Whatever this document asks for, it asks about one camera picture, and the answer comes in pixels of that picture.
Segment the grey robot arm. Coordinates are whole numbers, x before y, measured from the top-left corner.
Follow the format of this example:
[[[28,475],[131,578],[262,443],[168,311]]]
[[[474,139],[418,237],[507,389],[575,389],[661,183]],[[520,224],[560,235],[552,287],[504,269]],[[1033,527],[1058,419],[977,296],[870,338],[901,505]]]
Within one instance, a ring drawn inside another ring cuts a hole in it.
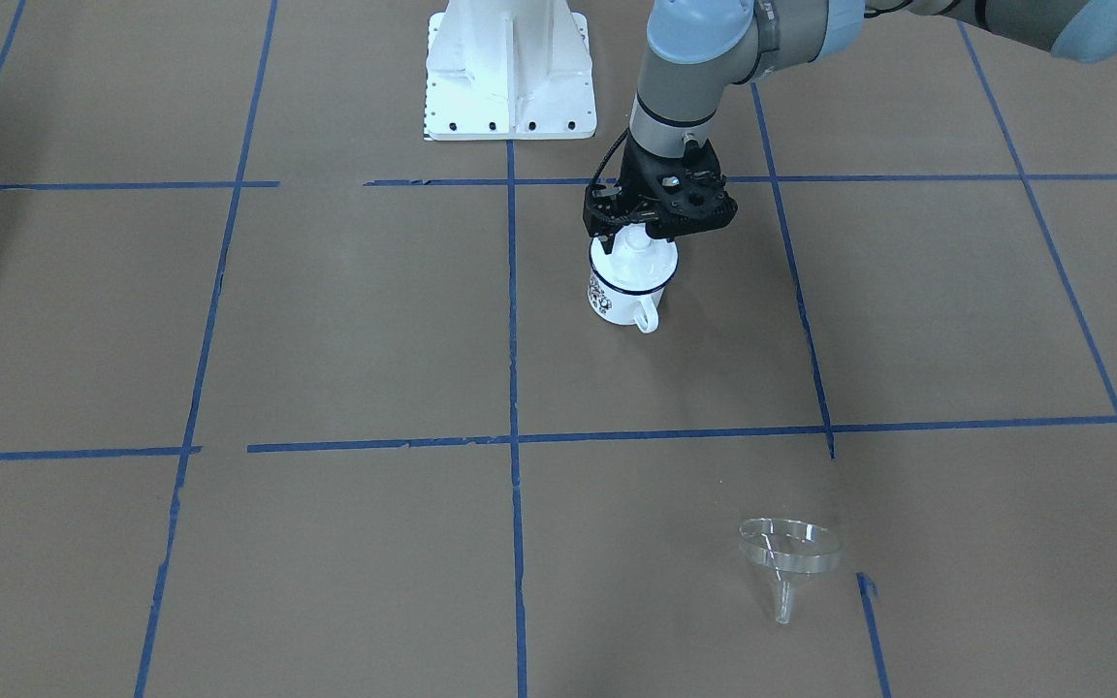
[[[899,12],[956,19],[1073,63],[1117,54],[1117,1],[656,1],[615,140],[620,172],[613,184],[594,174],[585,190],[590,238],[611,246],[640,224],[670,241],[731,224],[739,205],[710,141],[725,89],[841,52],[866,21]]]

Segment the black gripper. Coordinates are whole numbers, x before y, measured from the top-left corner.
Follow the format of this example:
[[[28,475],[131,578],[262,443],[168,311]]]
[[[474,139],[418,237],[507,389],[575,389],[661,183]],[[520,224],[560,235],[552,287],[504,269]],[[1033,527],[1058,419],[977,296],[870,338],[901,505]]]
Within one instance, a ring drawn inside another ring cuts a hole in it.
[[[599,165],[584,194],[584,224],[590,238],[612,241],[626,226],[645,224],[648,238],[674,241],[710,233],[725,226],[725,175],[713,143],[688,138],[679,157],[657,156],[634,137],[626,143],[620,176],[599,181]]]

